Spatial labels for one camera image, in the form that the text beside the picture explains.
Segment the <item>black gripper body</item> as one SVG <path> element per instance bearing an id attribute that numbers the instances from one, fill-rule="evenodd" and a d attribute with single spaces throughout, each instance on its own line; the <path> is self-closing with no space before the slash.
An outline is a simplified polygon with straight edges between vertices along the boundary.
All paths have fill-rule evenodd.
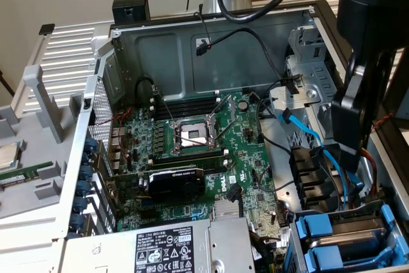
<path id="1" fill-rule="evenodd" d="M 354 52 L 408 46 L 408 0 L 339 0 L 337 30 Z"/>

